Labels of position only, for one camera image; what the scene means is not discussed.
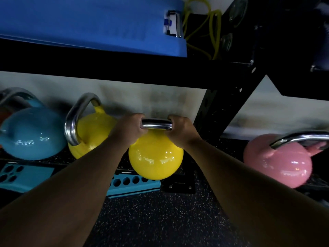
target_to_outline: blue kettlebell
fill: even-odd
[[[13,96],[22,97],[32,106],[3,121],[0,144],[7,153],[20,159],[39,160],[59,153],[66,146],[64,118],[23,88],[10,87],[1,93],[0,106]]]

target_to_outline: kettlebell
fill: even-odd
[[[80,118],[89,102],[95,113]],[[107,115],[101,100],[94,93],[83,94],[68,112],[64,134],[72,155],[78,159],[99,146],[115,126],[117,120]]]
[[[0,144],[12,156],[25,160],[49,158],[66,145],[64,118],[45,107],[29,91],[10,87],[2,91],[0,106],[13,96],[20,96],[32,107],[24,108],[5,119],[0,127]]]
[[[303,147],[298,142],[319,141]],[[308,130],[285,135],[263,134],[251,140],[244,163],[291,188],[304,184],[312,173],[311,157],[328,147],[329,132]]]
[[[142,119],[141,128],[148,128],[148,133],[142,135],[128,151],[134,170],[151,180],[161,180],[174,174],[182,163],[184,151],[164,133],[172,129],[171,120]]]

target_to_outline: person's right hand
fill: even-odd
[[[189,144],[202,140],[189,118],[169,115],[168,119],[172,121],[172,130],[165,133],[176,146],[186,149]]]

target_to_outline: blue holder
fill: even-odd
[[[139,175],[114,175],[106,196],[110,198],[123,197],[133,194],[159,191],[161,182],[149,180]]]
[[[0,188],[27,192],[51,177],[54,168],[7,163],[0,172]],[[159,191],[160,181],[148,180],[139,175],[114,175],[106,196],[110,198]]]
[[[183,9],[182,0],[0,0],[0,38],[187,57],[186,41],[163,32],[165,13]]]
[[[50,178],[54,168],[7,163],[0,172],[0,188],[27,192]]]

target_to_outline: person's left hand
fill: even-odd
[[[111,130],[109,138],[115,138],[115,140],[120,141],[128,147],[134,144],[139,137],[147,133],[147,129],[141,128],[142,118],[145,114],[127,114],[118,120],[116,126]]]

